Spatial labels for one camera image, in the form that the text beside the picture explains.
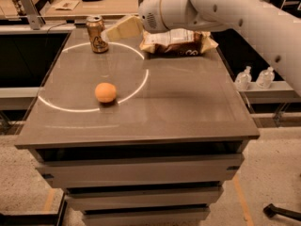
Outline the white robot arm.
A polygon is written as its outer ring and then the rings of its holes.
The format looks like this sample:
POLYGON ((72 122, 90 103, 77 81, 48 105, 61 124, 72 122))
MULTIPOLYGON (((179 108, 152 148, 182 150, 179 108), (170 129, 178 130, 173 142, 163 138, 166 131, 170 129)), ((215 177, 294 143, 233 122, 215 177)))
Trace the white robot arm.
POLYGON ((138 15, 104 30, 107 41, 146 30, 233 29, 301 95, 301 20, 262 0, 143 0, 138 15))

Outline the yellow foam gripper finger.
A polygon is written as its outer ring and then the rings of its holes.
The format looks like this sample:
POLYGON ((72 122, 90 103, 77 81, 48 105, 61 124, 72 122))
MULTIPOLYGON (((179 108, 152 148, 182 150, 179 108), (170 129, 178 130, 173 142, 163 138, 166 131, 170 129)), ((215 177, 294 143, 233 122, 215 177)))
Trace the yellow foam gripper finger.
POLYGON ((102 32, 102 37, 107 42, 137 37, 143 31, 141 20, 134 15, 128 15, 107 27, 102 32))

